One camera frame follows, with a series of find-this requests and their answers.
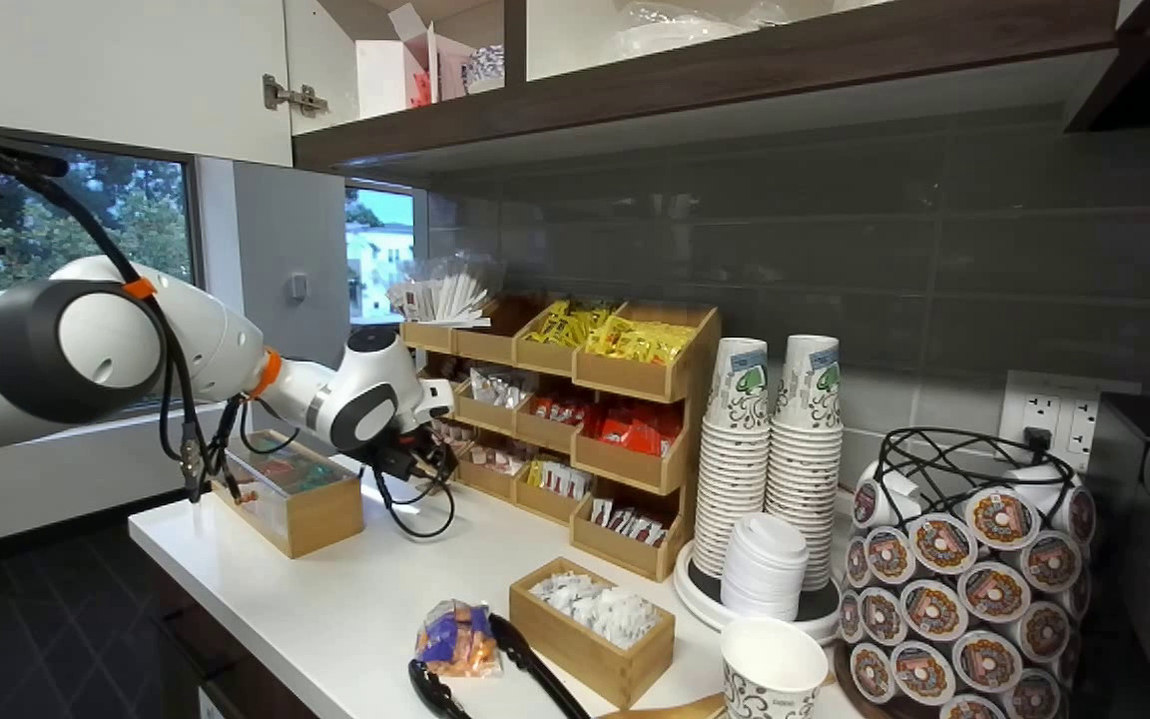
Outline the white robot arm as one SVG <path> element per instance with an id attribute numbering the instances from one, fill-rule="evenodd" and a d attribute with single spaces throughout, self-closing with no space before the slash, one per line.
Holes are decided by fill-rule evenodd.
<path id="1" fill-rule="evenodd" d="M 396 326 L 343 338 L 336 366 L 289 359 L 211 290 L 105 254 L 0 290 L 0 446 L 108 421 L 185 370 L 191 399 L 261 399 L 330 453 L 386 474 L 448 474 L 456 455 L 431 421 L 456 409 L 423 378 Z"/>

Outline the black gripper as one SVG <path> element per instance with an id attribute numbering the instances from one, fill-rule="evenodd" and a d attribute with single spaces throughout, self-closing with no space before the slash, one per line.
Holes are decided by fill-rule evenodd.
<path id="1" fill-rule="evenodd" d="M 418 433 L 384 433 L 375 443 L 375 466 L 396 481 L 448 481 L 460 461 L 456 453 L 427 427 Z"/>

